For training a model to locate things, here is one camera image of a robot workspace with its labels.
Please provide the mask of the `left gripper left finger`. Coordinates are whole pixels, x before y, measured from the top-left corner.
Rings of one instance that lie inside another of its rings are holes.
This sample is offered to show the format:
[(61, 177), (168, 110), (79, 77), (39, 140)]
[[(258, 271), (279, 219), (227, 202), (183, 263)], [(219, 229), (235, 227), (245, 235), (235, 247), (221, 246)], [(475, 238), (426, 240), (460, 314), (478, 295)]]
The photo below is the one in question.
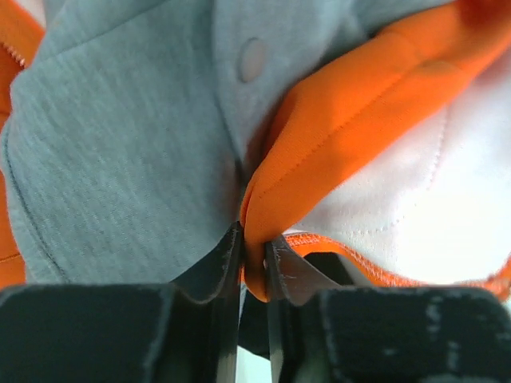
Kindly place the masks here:
[(166, 283), (1, 293), (4, 382), (232, 382), (243, 232)]

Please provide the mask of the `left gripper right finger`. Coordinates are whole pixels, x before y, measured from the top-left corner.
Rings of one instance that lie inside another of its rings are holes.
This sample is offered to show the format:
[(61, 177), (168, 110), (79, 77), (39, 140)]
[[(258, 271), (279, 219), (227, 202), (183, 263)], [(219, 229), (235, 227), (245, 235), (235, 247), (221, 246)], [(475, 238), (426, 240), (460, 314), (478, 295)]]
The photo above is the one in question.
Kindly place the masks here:
[(510, 316), (468, 287), (342, 285), (285, 239), (265, 246), (275, 382), (507, 382)]

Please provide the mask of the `orange jacket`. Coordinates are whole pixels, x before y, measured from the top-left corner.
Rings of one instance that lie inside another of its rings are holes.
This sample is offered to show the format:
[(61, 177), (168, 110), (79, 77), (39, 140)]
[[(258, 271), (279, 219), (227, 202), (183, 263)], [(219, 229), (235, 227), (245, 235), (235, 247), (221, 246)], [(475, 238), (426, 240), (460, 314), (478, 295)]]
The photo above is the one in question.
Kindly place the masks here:
[[(292, 85), (267, 119), (236, 220), (265, 298), (263, 243), (334, 252), (356, 282), (510, 299), (510, 4), (432, 1)], [(1, 130), (46, 35), (1, 4)], [(1, 153), (1, 284), (28, 282)]]

